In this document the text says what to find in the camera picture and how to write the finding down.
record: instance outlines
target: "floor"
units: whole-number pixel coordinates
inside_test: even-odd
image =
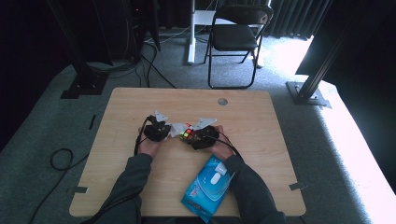
[[[70,148],[74,162],[89,153],[111,91],[116,87],[146,87],[148,71],[151,88],[208,89],[207,64],[199,63],[205,52],[205,39],[199,36],[196,63],[187,64],[189,40],[182,36],[162,36],[162,51],[145,45],[142,54],[154,67],[142,60],[129,69],[114,71],[102,95],[81,95],[78,99],[60,99],[76,73],[72,66],[56,76],[35,105],[29,117],[0,154],[0,223],[24,223],[35,215],[35,223],[79,223],[84,217],[68,213],[73,195],[68,190],[78,185],[83,161],[67,171],[62,182],[42,204],[40,202],[63,176],[50,166],[50,156],[58,148]],[[289,223],[391,223],[389,214],[396,209],[394,193],[382,176],[366,141],[337,87],[322,82],[319,90],[330,106],[295,105],[286,81],[304,81],[294,73],[309,47],[298,38],[264,39],[264,67],[248,89],[269,91],[288,147],[297,179],[302,189],[306,213],[288,217]],[[224,76],[215,81],[243,82],[251,62],[224,66]],[[110,69],[91,63],[102,70]],[[55,163],[62,167],[70,155],[59,155]]]

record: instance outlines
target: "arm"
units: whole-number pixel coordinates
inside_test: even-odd
[[[142,134],[137,155],[128,159],[125,170],[117,179],[102,208],[130,195],[131,200],[120,203],[103,213],[95,223],[140,223],[142,200],[139,193],[148,182],[151,163],[157,154],[160,143],[151,142]]]
[[[220,133],[224,133],[221,126],[216,128]],[[229,143],[228,138],[224,134],[219,135],[219,140]],[[276,210],[270,190],[255,171],[235,156],[227,145],[221,142],[216,142],[209,150],[224,161],[230,174],[235,173],[231,188],[238,203],[239,214],[243,223],[286,223],[285,215]]]

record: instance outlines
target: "gray sleeve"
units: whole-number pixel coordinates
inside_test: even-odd
[[[287,223],[285,215],[277,211],[270,190],[255,171],[235,155],[227,159],[225,166],[230,174],[235,173],[231,189],[242,223]]]
[[[125,170],[117,179],[102,208],[129,195],[135,194],[136,197],[111,208],[94,223],[140,223],[142,200],[138,194],[148,182],[151,162],[150,155],[143,153],[128,159]]]

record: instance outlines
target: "blue package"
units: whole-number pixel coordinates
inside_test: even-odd
[[[187,187],[181,202],[208,223],[218,210],[233,177],[221,160],[211,156]]]

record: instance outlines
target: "hand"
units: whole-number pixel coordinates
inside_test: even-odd
[[[215,129],[219,132],[219,140],[226,142],[228,144],[231,144],[226,135],[224,135],[224,130],[223,127],[220,126],[215,126]],[[230,156],[233,155],[233,150],[225,145],[224,143],[221,143],[220,141],[216,141],[215,145],[212,147],[208,148],[210,152],[212,152],[217,158],[219,158],[222,161],[226,161]]]
[[[140,136],[140,144],[139,147],[137,149],[137,154],[140,153],[145,153],[148,154],[152,157],[152,159],[155,158],[155,156],[157,155],[158,152],[158,148],[160,147],[161,142],[153,142],[151,140],[149,140],[144,132],[142,132],[142,135]]]

